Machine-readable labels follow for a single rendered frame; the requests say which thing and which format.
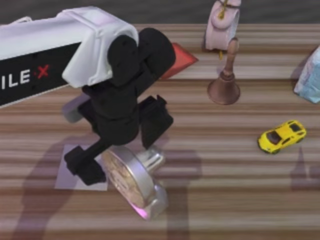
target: orange triangular object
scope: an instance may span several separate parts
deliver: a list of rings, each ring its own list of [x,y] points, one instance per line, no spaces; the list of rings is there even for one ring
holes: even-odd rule
[[[172,46],[175,52],[175,63],[162,75],[161,79],[171,78],[198,61],[195,56],[182,48],[178,43],[172,43]]]

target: yellow tassel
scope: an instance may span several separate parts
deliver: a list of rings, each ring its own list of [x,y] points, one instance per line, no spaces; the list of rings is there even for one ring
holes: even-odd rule
[[[222,60],[222,58],[224,57],[224,54],[222,52],[222,50],[219,51],[219,59]]]
[[[225,18],[225,11],[226,11],[227,4],[228,4],[228,0],[224,0],[224,2],[223,2],[223,8],[222,8],[221,12],[220,12],[219,15],[218,15],[218,17],[219,17],[220,20],[222,20],[222,19]]]

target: brown hand bell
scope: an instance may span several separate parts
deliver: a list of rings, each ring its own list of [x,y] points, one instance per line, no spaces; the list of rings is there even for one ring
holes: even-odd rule
[[[240,88],[235,82],[234,62],[239,50],[239,40],[233,38],[227,49],[227,59],[223,71],[217,80],[212,81],[207,89],[209,98],[216,104],[230,105],[238,101]]]

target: wooden handle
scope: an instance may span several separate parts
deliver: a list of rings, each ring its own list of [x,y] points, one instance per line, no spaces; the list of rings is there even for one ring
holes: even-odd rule
[[[224,67],[224,74],[229,76],[234,73],[234,62],[236,55],[239,51],[239,40],[234,37],[228,45],[227,56],[226,56],[226,64]]]

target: red letter x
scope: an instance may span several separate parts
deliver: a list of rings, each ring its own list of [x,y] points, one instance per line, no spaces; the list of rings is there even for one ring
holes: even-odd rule
[[[47,73],[48,68],[49,68],[49,64],[45,65],[44,67],[38,66],[38,70],[40,71],[38,75],[38,79],[40,79],[42,76],[48,76],[48,73]]]

